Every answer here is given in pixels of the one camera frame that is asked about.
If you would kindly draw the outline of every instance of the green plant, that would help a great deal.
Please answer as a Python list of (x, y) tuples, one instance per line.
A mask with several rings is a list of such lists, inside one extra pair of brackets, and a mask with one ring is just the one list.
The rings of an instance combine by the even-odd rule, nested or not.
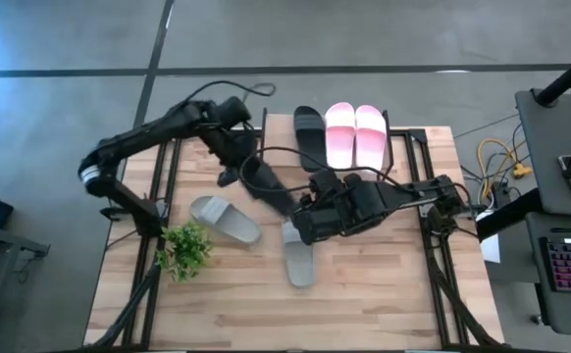
[(198, 275), (198, 270), (207, 265), (212, 245), (205, 229), (195, 222), (182, 227), (163, 228), (162, 237), (169, 242), (164, 250), (157, 250), (157, 263), (172, 275), (174, 281), (182, 282)]

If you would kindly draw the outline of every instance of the wooden table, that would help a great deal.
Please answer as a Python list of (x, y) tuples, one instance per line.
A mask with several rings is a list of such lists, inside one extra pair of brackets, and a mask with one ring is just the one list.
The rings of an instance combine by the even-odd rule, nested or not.
[[(451, 129), (424, 129), (436, 175), (463, 182)], [(291, 116), (268, 116), (264, 130), (266, 147), (296, 147)], [(393, 140), (392, 148), (391, 176), (410, 181), (405, 142)], [(155, 157), (156, 149), (151, 149), (127, 163), (124, 183), (138, 194), (149, 189)], [(264, 159), (286, 186), (306, 183), (298, 156), (268, 151)], [(440, 348), (416, 210), (396, 212), (364, 233), (315, 244), (316, 283), (297, 289), (286, 276), (280, 218), (261, 202), (252, 201), (238, 183), (219, 188), (216, 180), (221, 170), (199, 140), (182, 144), (171, 227), (190, 219), (194, 199), (219, 195), (255, 220), (262, 238), (246, 247), (212, 233), (215, 247), (210, 264), (198, 277), (174, 283), (162, 275), (152, 349)], [(469, 222), (460, 223), (474, 229)], [(131, 222), (113, 225), (109, 241), (132, 229)], [(137, 236), (130, 237), (106, 253), (85, 342), (100, 337), (126, 304), (138, 242)], [(449, 243), (462, 299), (489, 334), (503, 341), (477, 239), (458, 232)], [(444, 306), (454, 341), (450, 305), (445, 301)], [(142, 316), (140, 308), (135, 339), (141, 333)]]

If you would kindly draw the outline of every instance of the gray slide sandal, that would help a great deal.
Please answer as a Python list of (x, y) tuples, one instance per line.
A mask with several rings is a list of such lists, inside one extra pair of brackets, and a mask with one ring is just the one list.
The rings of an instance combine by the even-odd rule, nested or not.
[(222, 197), (201, 196), (191, 203), (189, 213), (208, 228), (247, 245), (256, 243), (261, 236), (259, 226)]
[(295, 287), (304, 288), (314, 284), (314, 247), (301, 241), (298, 229), (291, 221), (282, 224), (284, 237), (285, 268), (289, 282)]

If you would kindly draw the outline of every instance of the concrete floor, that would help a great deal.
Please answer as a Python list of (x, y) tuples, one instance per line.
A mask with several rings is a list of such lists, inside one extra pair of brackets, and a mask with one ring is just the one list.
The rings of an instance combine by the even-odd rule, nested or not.
[[(164, 3), (2, 0), (0, 70), (146, 69)], [(177, 0), (160, 67), (567, 63), (571, 0)], [(263, 107), (290, 113), (307, 104), (322, 112), (346, 100), (388, 109), (394, 126), (445, 125), (458, 134), (514, 114), (515, 91), (559, 74), (161, 76), (145, 118), (225, 78), (277, 85), (272, 98), (249, 98), (256, 124)], [(109, 223), (97, 212), (105, 203), (85, 194), (76, 170), (100, 138), (132, 126), (143, 84), (143, 76), (0, 78), (0, 198), (16, 208), (11, 229), (52, 244), (25, 284), (9, 283), (0, 352), (82, 343)], [(202, 97), (233, 94), (220, 86)], [(518, 124), (515, 118), (458, 138), (460, 161), (477, 172), (477, 143), (508, 140)], [(517, 185), (527, 191), (534, 181)], [(538, 312), (530, 285), (493, 282), (493, 293), (506, 342), (571, 352), (571, 336), (528, 321)]]

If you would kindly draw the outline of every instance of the pink slide sandal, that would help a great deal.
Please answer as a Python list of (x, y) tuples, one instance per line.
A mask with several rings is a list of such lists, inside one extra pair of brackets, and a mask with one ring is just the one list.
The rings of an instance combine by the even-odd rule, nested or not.
[(373, 106), (355, 111), (355, 164), (358, 167), (382, 168), (386, 151), (386, 120)]
[(332, 168), (350, 168), (353, 164), (355, 112), (345, 102), (334, 104), (325, 114), (327, 164)]

